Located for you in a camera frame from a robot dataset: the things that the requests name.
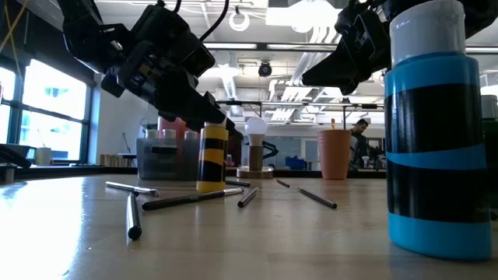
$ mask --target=lab room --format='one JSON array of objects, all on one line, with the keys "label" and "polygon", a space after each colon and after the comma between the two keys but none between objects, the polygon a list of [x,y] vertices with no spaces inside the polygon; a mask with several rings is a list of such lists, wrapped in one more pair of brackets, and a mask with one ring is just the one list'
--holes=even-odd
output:
[{"label": "lab room", "polygon": [[498,0],[0,8],[0,279],[496,279]]}]

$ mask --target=orange cup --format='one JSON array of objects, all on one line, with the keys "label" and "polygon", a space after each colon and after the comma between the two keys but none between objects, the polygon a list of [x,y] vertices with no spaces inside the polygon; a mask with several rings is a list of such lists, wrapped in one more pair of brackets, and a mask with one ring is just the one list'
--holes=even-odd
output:
[{"label": "orange cup", "polygon": [[348,175],[351,131],[318,132],[321,175],[327,180],[345,180]]}]

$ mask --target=blue tape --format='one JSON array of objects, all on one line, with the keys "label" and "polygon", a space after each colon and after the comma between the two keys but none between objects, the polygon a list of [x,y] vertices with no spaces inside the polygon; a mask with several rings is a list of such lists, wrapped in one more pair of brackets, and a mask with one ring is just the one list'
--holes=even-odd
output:
[{"label": "blue tape", "polygon": [[467,261],[491,258],[489,222],[437,222],[389,213],[389,237],[402,248],[432,257]]},{"label": "blue tape", "polygon": [[385,97],[424,86],[469,84],[479,86],[479,64],[463,55],[413,60],[386,74]]},{"label": "blue tape", "polygon": [[433,170],[483,170],[486,168],[484,144],[437,152],[386,152],[393,163]]}]

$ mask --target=yellow and black bottle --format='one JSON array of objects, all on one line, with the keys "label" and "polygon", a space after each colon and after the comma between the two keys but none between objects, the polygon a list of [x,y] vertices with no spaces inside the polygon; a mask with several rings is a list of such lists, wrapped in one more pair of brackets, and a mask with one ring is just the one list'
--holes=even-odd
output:
[{"label": "yellow and black bottle", "polygon": [[209,193],[225,189],[228,131],[221,124],[205,123],[201,130],[197,191]]}]

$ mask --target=desk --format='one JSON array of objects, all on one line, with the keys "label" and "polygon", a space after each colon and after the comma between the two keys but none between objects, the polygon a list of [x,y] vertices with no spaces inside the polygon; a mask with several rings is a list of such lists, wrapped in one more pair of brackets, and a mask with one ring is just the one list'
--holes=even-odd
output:
[{"label": "desk", "polygon": [[[388,238],[385,180],[253,180],[261,191],[143,213],[125,233],[136,175],[33,180],[0,187],[0,279],[496,279],[498,260],[467,264],[412,254]],[[191,194],[160,184],[162,196]],[[338,203],[331,210],[296,187]],[[493,223],[498,256],[498,224]]]}]

